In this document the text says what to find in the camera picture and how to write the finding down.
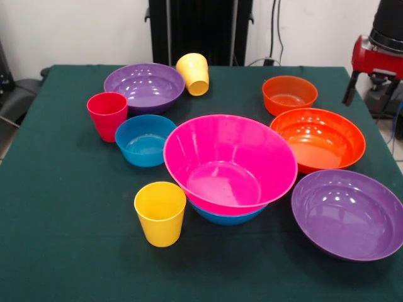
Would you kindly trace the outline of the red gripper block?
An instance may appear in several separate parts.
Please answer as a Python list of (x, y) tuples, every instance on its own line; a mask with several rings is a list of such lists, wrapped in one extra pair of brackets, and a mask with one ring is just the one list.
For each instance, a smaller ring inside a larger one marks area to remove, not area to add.
[[(386, 76), (402, 77), (402, 56), (383, 50), (372, 49), (369, 39), (357, 39), (351, 59), (353, 71), (348, 82), (342, 103), (350, 106), (356, 94), (356, 83), (360, 73), (378, 73)], [(385, 91), (386, 110), (399, 89), (400, 80), (394, 79)]]

